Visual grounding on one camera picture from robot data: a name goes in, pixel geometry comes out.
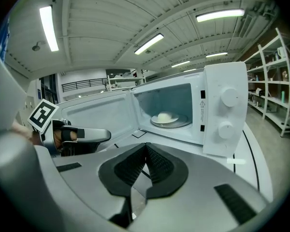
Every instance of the ceiling light fixture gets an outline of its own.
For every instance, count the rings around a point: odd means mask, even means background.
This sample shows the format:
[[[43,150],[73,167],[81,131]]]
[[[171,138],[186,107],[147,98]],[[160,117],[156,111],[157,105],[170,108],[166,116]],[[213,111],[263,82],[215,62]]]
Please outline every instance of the ceiling light fixture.
[[[176,65],[172,65],[172,67],[176,67],[176,66],[179,66],[179,65],[182,65],[182,64],[187,64],[187,63],[190,63],[190,61],[186,61],[186,62],[182,62],[182,63],[179,63],[179,64],[176,64]]]
[[[222,11],[216,11],[211,12],[207,14],[198,15],[197,21],[203,22],[207,20],[217,19],[217,18],[223,18],[223,17],[232,17],[232,16],[243,16],[245,13],[245,10],[222,10]]]
[[[206,55],[207,58],[210,57],[215,57],[215,56],[220,56],[220,55],[227,55],[227,52],[221,52],[221,53],[214,53],[214,54],[210,54],[210,55]]]
[[[157,43],[159,40],[162,40],[163,38],[164,38],[164,36],[161,33],[158,33],[156,36],[154,36],[149,41],[147,41],[145,44],[143,44],[140,48],[138,48],[134,53],[136,55],[141,54],[147,48],[151,47],[154,43]]]
[[[44,29],[44,33],[52,52],[58,51],[58,45],[56,41],[54,24],[53,24],[53,9],[51,6],[47,6],[40,9],[41,21]]]
[[[183,71],[183,72],[190,72],[190,71],[195,71],[196,69],[191,69],[191,70],[187,70],[187,71]]]

